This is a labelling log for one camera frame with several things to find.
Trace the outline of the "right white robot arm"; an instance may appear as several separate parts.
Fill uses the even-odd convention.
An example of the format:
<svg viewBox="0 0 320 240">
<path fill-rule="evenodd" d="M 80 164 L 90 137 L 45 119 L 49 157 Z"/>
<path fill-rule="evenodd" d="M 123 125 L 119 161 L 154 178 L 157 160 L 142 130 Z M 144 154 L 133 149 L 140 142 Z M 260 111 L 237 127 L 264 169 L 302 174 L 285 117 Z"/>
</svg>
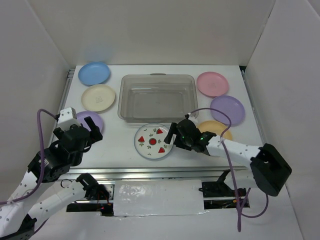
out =
<svg viewBox="0 0 320 240">
<path fill-rule="evenodd" d="M 251 170 L 256 186 L 265 194 L 276 197 L 292 173 L 292 168 L 271 144 L 263 146 L 245 145 L 219 135 L 205 131 L 201 132 L 189 119 L 172 123 L 166 144 L 178 148 L 195 151 L 207 156 L 227 158 Z"/>
</svg>

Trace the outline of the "orange plastic plate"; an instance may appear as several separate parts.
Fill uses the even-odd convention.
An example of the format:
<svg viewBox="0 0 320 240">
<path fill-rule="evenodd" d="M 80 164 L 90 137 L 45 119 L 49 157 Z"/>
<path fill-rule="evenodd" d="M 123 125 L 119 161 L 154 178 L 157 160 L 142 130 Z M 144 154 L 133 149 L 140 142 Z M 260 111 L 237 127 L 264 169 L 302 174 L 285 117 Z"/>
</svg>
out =
<svg viewBox="0 0 320 240">
<path fill-rule="evenodd" d="M 200 132 L 211 132 L 215 133 L 216 135 L 221 135 L 222 132 L 227 128 L 226 125 L 224 125 L 221 122 L 214 121 L 214 120 L 208 120 L 204 121 L 197 125 L 197 128 L 200 130 Z"/>
</svg>

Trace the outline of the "blue plastic plate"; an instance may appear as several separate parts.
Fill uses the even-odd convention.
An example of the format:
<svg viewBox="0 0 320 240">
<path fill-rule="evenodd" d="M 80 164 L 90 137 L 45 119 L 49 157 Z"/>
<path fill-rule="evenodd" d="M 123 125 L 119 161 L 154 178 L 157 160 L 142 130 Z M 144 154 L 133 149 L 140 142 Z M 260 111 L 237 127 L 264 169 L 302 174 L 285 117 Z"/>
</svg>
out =
<svg viewBox="0 0 320 240">
<path fill-rule="evenodd" d="M 78 79 L 86 86 L 93 86 L 106 82 L 110 74 L 110 68 L 105 63 L 90 62 L 79 70 Z"/>
</svg>

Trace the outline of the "cream plastic plate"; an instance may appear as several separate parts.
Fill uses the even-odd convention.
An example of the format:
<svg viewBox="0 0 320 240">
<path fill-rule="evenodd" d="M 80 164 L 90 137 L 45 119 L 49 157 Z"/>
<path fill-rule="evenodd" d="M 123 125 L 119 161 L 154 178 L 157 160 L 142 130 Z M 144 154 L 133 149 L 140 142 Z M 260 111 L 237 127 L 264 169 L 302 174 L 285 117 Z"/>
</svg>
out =
<svg viewBox="0 0 320 240">
<path fill-rule="evenodd" d="M 96 84 L 86 89 L 81 96 L 82 106 L 92 112 L 107 110 L 115 101 L 116 93 L 108 85 Z"/>
</svg>

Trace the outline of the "clear plastic bin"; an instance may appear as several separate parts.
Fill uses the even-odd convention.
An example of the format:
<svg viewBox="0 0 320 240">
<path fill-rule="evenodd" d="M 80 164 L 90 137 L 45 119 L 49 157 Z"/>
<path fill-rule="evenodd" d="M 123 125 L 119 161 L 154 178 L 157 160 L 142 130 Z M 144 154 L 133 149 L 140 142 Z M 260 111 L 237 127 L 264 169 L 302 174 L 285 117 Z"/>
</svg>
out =
<svg viewBox="0 0 320 240">
<path fill-rule="evenodd" d="M 121 80 L 117 114 L 128 123 L 179 122 L 197 108 L 190 75 L 129 74 Z"/>
</svg>

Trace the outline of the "purple plastic plate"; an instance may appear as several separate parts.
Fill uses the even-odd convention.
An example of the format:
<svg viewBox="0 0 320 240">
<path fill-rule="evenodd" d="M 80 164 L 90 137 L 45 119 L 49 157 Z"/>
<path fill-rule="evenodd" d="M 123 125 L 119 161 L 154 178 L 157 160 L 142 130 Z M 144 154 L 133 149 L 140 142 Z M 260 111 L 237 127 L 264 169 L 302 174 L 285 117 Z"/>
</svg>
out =
<svg viewBox="0 0 320 240">
<path fill-rule="evenodd" d="M 241 124 L 245 119 L 246 112 L 243 104 L 233 96 L 215 97 L 210 103 L 210 108 L 226 114 L 230 118 L 232 126 Z"/>
<path fill-rule="evenodd" d="M 76 119 L 79 123 L 83 125 L 87 130 L 91 130 L 88 124 L 85 121 L 86 117 L 91 117 L 93 120 L 94 124 L 99 128 L 100 132 L 103 133 L 103 128 L 104 128 L 104 122 L 103 119 L 100 117 L 99 114 L 93 111 L 81 111 L 76 114 Z"/>
</svg>

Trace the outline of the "white watermelon pattern plate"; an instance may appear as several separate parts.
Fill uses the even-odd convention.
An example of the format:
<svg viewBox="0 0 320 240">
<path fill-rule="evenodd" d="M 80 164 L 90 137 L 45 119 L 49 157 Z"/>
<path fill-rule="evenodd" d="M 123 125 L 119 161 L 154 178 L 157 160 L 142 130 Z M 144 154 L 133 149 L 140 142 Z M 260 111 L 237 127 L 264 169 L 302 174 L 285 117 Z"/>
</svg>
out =
<svg viewBox="0 0 320 240">
<path fill-rule="evenodd" d="M 138 154 L 150 161 L 165 158 L 173 149 L 173 141 L 165 143 L 169 128 L 160 123 L 148 123 L 140 127 L 134 136 L 134 147 Z"/>
</svg>

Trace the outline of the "white front cover panel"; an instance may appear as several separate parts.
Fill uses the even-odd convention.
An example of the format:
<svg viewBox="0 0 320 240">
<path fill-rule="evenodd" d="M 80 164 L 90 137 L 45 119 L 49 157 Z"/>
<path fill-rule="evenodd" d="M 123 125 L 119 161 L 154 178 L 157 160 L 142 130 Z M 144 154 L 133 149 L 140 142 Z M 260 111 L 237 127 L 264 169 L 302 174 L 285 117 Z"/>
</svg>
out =
<svg viewBox="0 0 320 240">
<path fill-rule="evenodd" d="M 130 216 L 187 216 L 205 212 L 200 180 L 117 181 L 113 213 Z"/>
</svg>

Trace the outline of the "pink plastic plate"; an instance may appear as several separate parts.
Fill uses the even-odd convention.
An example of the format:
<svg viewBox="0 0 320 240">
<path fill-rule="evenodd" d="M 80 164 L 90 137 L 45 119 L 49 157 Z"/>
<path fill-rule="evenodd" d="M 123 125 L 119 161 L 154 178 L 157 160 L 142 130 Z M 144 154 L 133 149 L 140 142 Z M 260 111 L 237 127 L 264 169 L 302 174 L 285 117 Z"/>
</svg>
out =
<svg viewBox="0 0 320 240">
<path fill-rule="evenodd" d="M 207 97 L 219 97 L 229 90 L 228 80 L 220 73 L 207 71 L 201 73 L 196 80 L 198 90 Z"/>
</svg>

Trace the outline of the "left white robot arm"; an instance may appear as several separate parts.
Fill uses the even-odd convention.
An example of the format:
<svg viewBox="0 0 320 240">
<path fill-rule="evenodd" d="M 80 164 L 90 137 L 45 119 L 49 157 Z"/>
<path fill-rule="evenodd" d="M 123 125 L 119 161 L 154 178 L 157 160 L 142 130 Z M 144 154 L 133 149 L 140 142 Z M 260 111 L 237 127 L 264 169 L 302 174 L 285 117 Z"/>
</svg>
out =
<svg viewBox="0 0 320 240">
<path fill-rule="evenodd" d="M 91 117 L 86 129 L 80 123 L 69 123 L 65 130 L 57 127 L 57 137 L 48 148 L 40 150 L 10 198 L 0 205 L 0 238 L 28 240 L 55 213 L 78 200 L 109 200 L 107 189 L 89 173 L 80 174 L 58 193 L 39 200 L 54 182 L 71 167 L 79 165 L 83 154 L 103 136 Z"/>
</svg>

